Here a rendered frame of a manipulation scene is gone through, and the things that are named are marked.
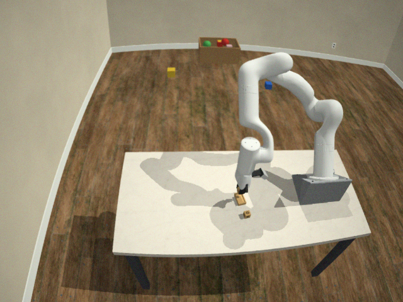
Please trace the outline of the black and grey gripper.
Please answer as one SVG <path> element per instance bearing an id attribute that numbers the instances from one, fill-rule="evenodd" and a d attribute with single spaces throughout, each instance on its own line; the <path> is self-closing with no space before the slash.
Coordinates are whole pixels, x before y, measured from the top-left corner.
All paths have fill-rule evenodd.
<path id="1" fill-rule="evenodd" d="M 235 178 L 237 181 L 237 187 L 240 188 L 239 195 L 248 193 L 248 188 L 251 185 L 252 173 L 243 174 L 243 173 L 238 172 L 238 170 L 236 168 Z"/>

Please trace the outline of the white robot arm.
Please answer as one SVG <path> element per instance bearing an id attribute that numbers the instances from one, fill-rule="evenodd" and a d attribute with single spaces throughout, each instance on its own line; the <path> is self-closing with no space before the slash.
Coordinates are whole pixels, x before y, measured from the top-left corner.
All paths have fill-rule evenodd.
<path id="1" fill-rule="evenodd" d="M 268 178 L 262 168 L 254 171 L 256 164 L 271 162 L 274 153 L 272 134 L 259 119 L 258 81 L 267 78 L 298 97 L 311 120 L 324 122 L 314 136 L 314 175 L 309 174 L 307 178 L 316 181 L 337 180 L 339 176 L 334 175 L 334 136 L 343 118 L 343 108 L 336 100 L 313 98 L 313 88 L 303 77 L 289 71 L 292 67 L 291 56 L 283 52 L 250 60 L 240 67 L 239 123 L 259 132 L 263 146 L 253 137 L 242 139 L 237 169 L 243 174 L 252 173 L 252 177 Z"/>

